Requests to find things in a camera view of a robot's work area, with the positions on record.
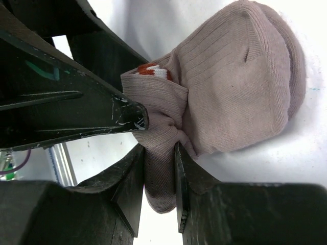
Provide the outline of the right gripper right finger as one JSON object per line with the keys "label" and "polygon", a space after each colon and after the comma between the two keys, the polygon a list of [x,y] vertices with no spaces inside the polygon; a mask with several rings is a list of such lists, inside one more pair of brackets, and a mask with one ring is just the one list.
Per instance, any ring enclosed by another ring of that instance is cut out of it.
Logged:
{"label": "right gripper right finger", "polygon": [[220,181],[198,165],[181,143],[174,146],[178,232],[183,244],[227,244],[230,231],[221,201],[214,197]]}

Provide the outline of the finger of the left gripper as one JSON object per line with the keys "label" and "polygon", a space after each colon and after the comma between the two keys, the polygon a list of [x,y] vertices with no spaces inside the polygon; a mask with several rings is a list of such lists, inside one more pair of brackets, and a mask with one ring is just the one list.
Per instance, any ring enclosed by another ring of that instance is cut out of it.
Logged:
{"label": "finger of the left gripper", "polygon": [[147,60],[100,20],[88,1],[8,1],[8,10],[52,44],[65,36],[73,59],[109,84]]}
{"label": "finger of the left gripper", "polygon": [[1,5],[1,150],[145,130],[147,110],[76,62],[65,36],[50,44]]}

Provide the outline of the grey sock red stripes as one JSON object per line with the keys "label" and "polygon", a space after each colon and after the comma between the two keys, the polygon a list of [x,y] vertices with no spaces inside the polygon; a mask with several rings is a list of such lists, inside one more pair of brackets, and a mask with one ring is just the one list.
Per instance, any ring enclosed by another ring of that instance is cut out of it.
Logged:
{"label": "grey sock red stripes", "polygon": [[170,53],[121,75],[124,94],[145,106],[145,192],[157,213],[176,206],[174,146],[192,159],[278,135],[306,93],[302,48],[272,8],[235,1]]}

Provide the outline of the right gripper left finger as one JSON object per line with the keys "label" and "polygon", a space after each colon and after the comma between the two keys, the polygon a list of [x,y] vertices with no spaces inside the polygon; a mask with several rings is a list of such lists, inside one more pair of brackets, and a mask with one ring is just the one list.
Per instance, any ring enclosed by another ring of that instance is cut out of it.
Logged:
{"label": "right gripper left finger", "polygon": [[137,144],[114,165],[65,188],[71,217],[64,244],[133,244],[141,215],[144,153]]}

